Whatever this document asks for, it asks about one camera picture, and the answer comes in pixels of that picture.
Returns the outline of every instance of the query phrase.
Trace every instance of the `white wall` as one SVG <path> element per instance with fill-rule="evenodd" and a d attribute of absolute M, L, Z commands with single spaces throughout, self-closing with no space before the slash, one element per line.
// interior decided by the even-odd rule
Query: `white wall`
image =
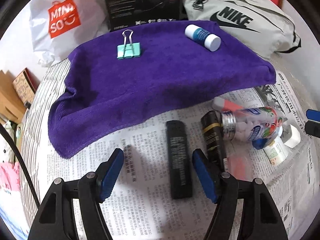
<path fill-rule="evenodd" d="M 9 71 L 12 77 L 16 77 L 24 68 L 28 68 L 39 82 L 46 68 L 37 64 L 38 58 L 32 51 L 29 15 L 30 11 L 26 6 L 0 40 L 0 69 L 5 73 Z"/>
<path fill-rule="evenodd" d="M 292 75 L 307 88 L 320 109 L 320 45 L 302 17 L 286 0 L 282 10 L 294 20 L 301 37 L 301 48 L 290 54 L 281 54 L 281 57 L 290 64 Z"/>

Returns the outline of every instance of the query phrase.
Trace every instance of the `small white bottle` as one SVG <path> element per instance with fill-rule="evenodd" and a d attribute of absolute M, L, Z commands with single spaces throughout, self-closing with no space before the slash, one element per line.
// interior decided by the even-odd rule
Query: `small white bottle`
<path fill-rule="evenodd" d="M 277 136 L 268 146 L 264 147 L 264 151 L 273 166 L 281 164 L 289 154 L 280 136 Z"/>
<path fill-rule="evenodd" d="M 221 44 L 221 38 L 209 33 L 208 31 L 200 28 L 196 25 L 190 24 L 186 27 L 184 34 L 195 41 L 196 43 L 201 44 L 210 51 L 216 51 Z"/>

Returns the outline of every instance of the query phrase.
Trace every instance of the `blue gripper pad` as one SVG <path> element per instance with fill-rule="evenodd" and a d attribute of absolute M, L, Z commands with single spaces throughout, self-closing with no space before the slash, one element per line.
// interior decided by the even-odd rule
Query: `blue gripper pad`
<path fill-rule="evenodd" d="M 308 109 L 306 116 L 309 120 L 320 122 L 320 112 L 312 109 Z"/>
<path fill-rule="evenodd" d="M 99 202 L 102 203 L 110 197 L 116 180 L 124 163 L 123 151 L 115 149 L 107 162 L 101 163 L 97 169 L 97 186 L 99 189 Z"/>
<path fill-rule="evenodd" d="M 217 204 L 221 195 L 218 167 L 216 167 L 215 164 L 208 162 L 201 149 L 193 151 L 192 163 L 206 197 Z"/>

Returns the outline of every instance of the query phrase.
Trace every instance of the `metal jar lid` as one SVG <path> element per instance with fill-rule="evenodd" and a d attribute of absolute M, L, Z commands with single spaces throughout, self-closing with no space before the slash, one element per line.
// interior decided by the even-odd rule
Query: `metal jar lid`
<path fill-rule="evenodd" d="M 236 118 L 232 111 L 221 112 L 224 140 L 232 140 L 236 133 Z"/>

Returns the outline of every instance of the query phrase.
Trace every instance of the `nike logo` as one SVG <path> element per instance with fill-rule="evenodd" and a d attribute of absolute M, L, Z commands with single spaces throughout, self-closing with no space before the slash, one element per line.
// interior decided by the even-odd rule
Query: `nike logo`
<path fill-rule="evenodd" d="M 221 18 L 225 18 L 234 23 L 220 20 L 217 17 L 218 15 Z M 230 7 L 225 7 L 223 10 L 216 12 L 211 16 L 210 20 L 213 22 L 217 22 L 220 26 L 244 29 L 258 33 L 258 31 L 250 29 L 246 26 L 253 20 L 252 18 Z"/>

